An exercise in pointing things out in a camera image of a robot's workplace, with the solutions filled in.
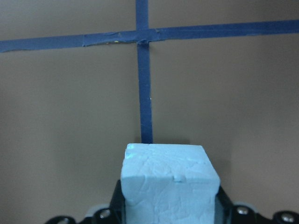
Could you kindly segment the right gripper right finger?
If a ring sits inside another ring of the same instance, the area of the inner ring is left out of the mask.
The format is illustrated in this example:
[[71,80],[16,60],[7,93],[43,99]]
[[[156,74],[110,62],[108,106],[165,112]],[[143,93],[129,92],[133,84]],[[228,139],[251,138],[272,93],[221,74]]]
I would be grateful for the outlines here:
[[261,215],[252,207],[233,203],[222,186],[218,186],[215,192],[215,224],[297,224],[299,214],[291,210],[275,212],[271,218]]

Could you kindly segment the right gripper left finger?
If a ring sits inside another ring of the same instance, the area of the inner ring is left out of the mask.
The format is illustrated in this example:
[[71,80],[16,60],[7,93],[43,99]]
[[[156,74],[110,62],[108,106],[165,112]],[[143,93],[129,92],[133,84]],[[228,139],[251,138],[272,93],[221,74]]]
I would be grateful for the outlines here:
[[108,207],[96,209],[81,221],[77,222],[71,216],[55,216],[46,221],[47,224],[125,224],[125,199],[121,191],[121,181],[118,180]]

